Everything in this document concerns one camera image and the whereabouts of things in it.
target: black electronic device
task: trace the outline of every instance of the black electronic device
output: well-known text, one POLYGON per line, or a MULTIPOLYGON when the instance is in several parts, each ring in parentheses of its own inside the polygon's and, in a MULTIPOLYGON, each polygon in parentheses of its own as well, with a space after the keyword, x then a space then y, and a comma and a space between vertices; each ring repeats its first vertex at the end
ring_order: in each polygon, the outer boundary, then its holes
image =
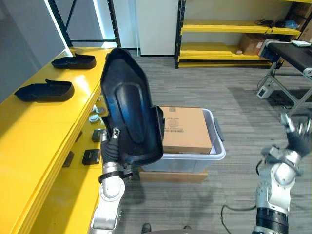
POLYGON ((100 150, 99 149, 91 149, 86 150, 83 155, 82 164, 83 165, 92 165, 98 164, 100 158, 100 150))
POLYGON ((93 134, 92 134, 92 141, 93 142, 100 142, 101 141, 101 134, 104 129, 99 128, 99 129, 94 129, 93 134))

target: black cable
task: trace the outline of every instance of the black cable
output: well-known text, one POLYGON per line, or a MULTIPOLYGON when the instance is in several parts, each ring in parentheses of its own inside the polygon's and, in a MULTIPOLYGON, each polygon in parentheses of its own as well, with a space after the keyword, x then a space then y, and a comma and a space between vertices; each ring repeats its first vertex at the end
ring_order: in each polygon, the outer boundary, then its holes
POLYGON ((259 90, 259 84, 263 81, 264 78, 266 78, 268 75, 264 76, 257 84, 257 90, 259 90))
POLYGON ((256 167, 255 167, 255 172, 259 175, 259 171, 258 171, 258 167, 259 167, 259 165, 262 163, 262 160, 260 160, 258 163, 257 163, 257 165, 256 165, 256 167))
POLYGON ((260 20, 256 20, 254 23, 257 25, 268 27, 267 31, 264 34, 266 34, 269 29, 271 29, 271 33, 273 33, 273 27, 276 27, 276 28, 285 27, 285 20, 283 19, 278 19, 278 20, 260 19, 260 20))
POLYGON ((230 232, 230 230, 226 227, 225 223, 223 222, 223 209, 224 209, 225 207, 228 208, 229 210, 232 210, 232 211, 252 211, 252 210, 254 210, 257 206, 254 205, 253 207, 244 208, 244 209, 232 208, 232 207, 229 207, 228 205, 223 205, 223 206, 222 206, 222 209, 221 209, 221 217, 220 217, 221 223, 222 223, 222 225, 224 226, 225 230, 228 232, 228 234, 232 234, 232 233, 230 232))

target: cardboard box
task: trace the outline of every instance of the cardboard box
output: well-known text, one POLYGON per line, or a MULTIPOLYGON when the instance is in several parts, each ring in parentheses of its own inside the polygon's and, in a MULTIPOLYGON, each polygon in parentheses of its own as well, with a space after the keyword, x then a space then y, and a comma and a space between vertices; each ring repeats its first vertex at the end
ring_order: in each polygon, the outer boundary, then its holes
POLYGON ((294 6, 292 7, 292 11, 297 15, 300 15, 304 18, 308 18, 312 12, 312 5, 301 2, 295 2, 294 6))
POLYGON ((201 108, 161 107, 165 118, 165 153, 209 154, 212 148, 201 108))
POLYGON ((238 47, 245 55, 257 55, 264 40, 257 34, 243 34, 238 47))
POLYGON ((301 33, 298 40, 312 42, 312 20, 308 23, 307 27, 301 33))

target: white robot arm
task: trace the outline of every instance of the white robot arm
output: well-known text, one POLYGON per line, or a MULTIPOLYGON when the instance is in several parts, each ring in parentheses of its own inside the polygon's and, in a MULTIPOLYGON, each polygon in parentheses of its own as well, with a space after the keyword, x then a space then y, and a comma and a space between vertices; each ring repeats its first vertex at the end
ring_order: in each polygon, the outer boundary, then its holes
MULTIPOLYGON (((298 129, 286 114, 281 115, 281 122, 286 127, 289 144, 283 150, 272 147, 262 151, 266 164, 259 170, 256 226, 252 234, 288 234, 290 190, 295 184, 296 176, 303 174, 299 168, 301 159, 311 152, 311 120, 301 124, 298 129)), ((94 212, 89 234, 116 233, 120 217, 119 204, 125 192, 123 179, 131 174, 131 168, 120 166, 114 158, 118 155, 118 135, 118 129, 113 130, 110 140, 106 131, 102 134, 101 152, 105 163, 103 175, 99 177, 99 204, 94 212)), ((185 230, 175 232, 184 234, 185 230)), ((203 231, 188 230, 188 233, 201 234, 203 231)))
POLYGON ((299 168, 302 157, 311 152, 311 120, 300 124, 297 130, 286 114, 281 115, 281 122, 286 127, 289 145, 284 150, 273 146, 262 151, 266 164, 259 170, 257 222, 252 234, 288 234, 290 190, 296 176, 303 174, 299 168))
POLYGON ((118 155, 119 130, 114 128, 111 140, 106 130, 101 136, 103 174, 98 178, 99 203, 93 214, 89 234, 115 234, 121 214, 120 201, 125 193, 123 179, 131 175, 131 167, 121 167, 114 155, 118 155))

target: yellow table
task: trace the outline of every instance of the yellow table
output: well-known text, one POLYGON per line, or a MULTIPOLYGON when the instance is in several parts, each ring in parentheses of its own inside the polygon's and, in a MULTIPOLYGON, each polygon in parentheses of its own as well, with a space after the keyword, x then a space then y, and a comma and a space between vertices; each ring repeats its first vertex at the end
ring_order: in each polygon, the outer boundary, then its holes
POLYGON ((100 148, 100 143, 91 140, 96 128, 105 125, 100 121, 85 122, 82 135, 71 149, 73 160, 69 167, 61 168, 30 234, 87 234, 98 201, 102 162, 85 166, 82 158, 85 150, 100 148))
MULTIPOLYGON (((111 49, 72 48, 94 55, 90 70, 55 69, 49 63, 22 86, 45 79, 73 83, 65 102, 23 102, 10 95, 0 104, 0 234, 28 234, 100 94, 100 77, 111 49)), ((63 51, 59 57, 66 56, 63 51)))

